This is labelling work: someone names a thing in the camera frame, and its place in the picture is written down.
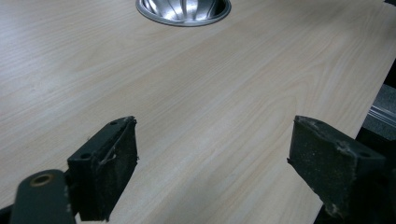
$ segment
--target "table surface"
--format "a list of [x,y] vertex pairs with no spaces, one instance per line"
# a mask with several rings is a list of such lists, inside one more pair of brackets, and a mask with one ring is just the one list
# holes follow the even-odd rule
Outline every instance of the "table surface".
[[232,0],[181,28],[131,0],[0,6],[0,206],[106,123],[133,115],[140,161],[110,223],[310,223],[286,163],[304,115],[355,136],[396,56],[382,0]]

